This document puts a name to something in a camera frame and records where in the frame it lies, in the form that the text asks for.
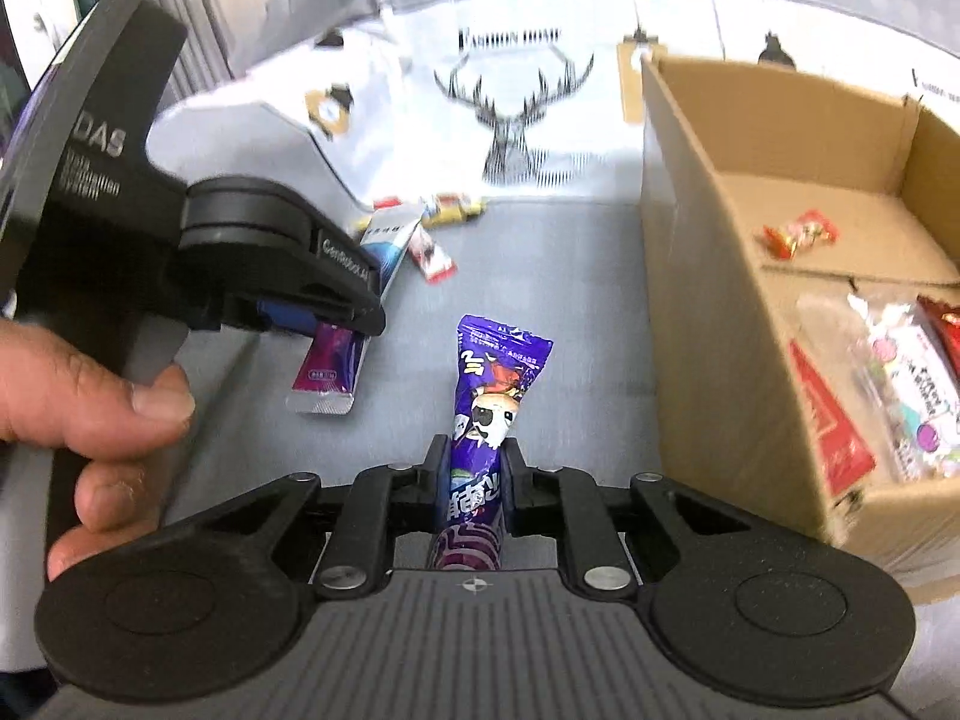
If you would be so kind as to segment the person's left hand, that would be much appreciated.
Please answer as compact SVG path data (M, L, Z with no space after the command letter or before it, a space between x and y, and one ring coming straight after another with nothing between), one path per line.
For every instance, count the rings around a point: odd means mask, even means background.
M88 462L71 493L78 525L47 551L50 580L160 526L174 479L163 452L194 413L176 364L149 385L128 382L45 328L3 320L2 439Z

